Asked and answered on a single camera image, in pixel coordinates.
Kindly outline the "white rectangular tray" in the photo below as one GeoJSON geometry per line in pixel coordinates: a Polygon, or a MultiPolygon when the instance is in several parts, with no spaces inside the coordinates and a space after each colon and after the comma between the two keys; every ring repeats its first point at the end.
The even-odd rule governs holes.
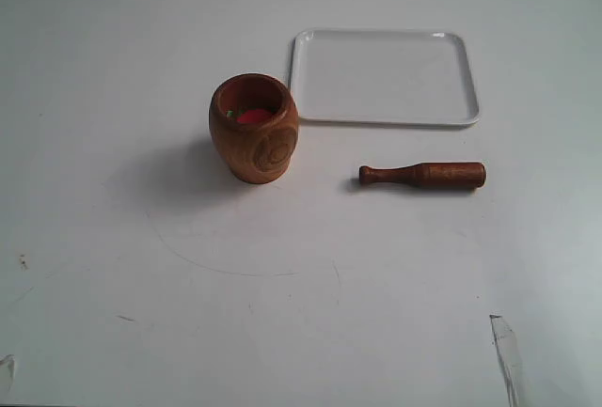
{"type": "Polygon", "coordinates": [[[312,123],[465,128],[480,118],[465,43],[448,32],[304,30],[289,87],[312,123]]]}

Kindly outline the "brown wooden pestle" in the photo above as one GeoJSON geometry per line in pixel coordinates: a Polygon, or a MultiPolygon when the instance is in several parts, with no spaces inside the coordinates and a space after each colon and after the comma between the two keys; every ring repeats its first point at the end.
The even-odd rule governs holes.
{"type": "Polygon", "coordinates": [[[486,169],[482,163],[419,163],[399,168],[358,169],[361,185],[395,183],[420,189],[474,190],[484,186],[486,169]]]}

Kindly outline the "clear tape strip right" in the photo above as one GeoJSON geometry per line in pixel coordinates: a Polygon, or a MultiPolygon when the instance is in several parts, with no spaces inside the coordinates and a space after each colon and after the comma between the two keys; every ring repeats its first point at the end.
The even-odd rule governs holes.
{"type": "Polygon", "coordinates": [[[527,406],[522,360],[515,332],[501,315],[490,315],[489,319],[509,405],[527,406]]]}

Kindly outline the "red object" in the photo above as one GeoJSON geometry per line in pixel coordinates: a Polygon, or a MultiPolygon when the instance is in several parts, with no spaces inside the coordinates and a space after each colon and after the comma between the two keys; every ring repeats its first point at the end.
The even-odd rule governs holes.
{"type": "Polygon", "coordinates": [[[260,124],[269,120],[272,116],[273,113],[267,109],[248,109],[236,118],[236,122],[239,124],[260,124]]]}

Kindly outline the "wooden mortar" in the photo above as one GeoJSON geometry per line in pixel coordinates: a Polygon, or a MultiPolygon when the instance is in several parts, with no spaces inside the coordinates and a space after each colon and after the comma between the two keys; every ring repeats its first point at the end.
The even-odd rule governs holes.
{"type": "Polygon", "coordinates": [[[264,184],[288,168],[298,139],[299,116],[289,89],[279,80],[259,73],[229,78],[214,92],[209,108],[209,130],[214,146],[238,179],[264,184]],[[263,108],[273,116],[260,124],[239,124],[248,109],[263,108]],[[234,111],[228,118],[227,112],[234,111]]]}

